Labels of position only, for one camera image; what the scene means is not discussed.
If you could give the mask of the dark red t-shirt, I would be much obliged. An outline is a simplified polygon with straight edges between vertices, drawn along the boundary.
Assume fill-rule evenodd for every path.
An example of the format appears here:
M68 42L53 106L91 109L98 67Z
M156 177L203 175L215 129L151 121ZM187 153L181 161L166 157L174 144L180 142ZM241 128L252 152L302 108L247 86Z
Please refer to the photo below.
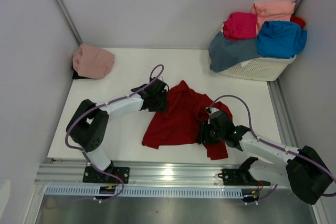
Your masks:
M160 146L195 144L201 123L209 119L206 108L212 103L208 95L197 93L182 80L169 90L167 111L155 113L142 145L158 149Z

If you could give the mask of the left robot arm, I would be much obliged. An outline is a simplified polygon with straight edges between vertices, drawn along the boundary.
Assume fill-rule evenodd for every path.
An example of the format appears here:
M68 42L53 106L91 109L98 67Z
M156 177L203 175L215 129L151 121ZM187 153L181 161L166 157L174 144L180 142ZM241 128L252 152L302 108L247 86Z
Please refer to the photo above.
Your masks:
M148 84L133 88L130 93L104 104L83 100L66 127L66 146L83 153L95 169L97 179L103 183L110 181L113 177L113 162L102 147L109 122L142 110L166 111L169 90L164 81L150 78Z

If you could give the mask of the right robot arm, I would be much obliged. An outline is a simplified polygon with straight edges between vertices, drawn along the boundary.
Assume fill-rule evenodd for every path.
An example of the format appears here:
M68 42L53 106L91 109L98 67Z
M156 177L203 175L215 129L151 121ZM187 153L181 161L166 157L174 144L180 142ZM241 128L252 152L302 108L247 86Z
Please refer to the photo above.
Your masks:
M310 146L295 148L263 140L243 125L235 126L224 111L206 108L209 118L201 123L196 139L199 144L225 143L252 156L240 166L239 179L244 184L263 180L290 188L303 202L314 205L332 184L332 175Z

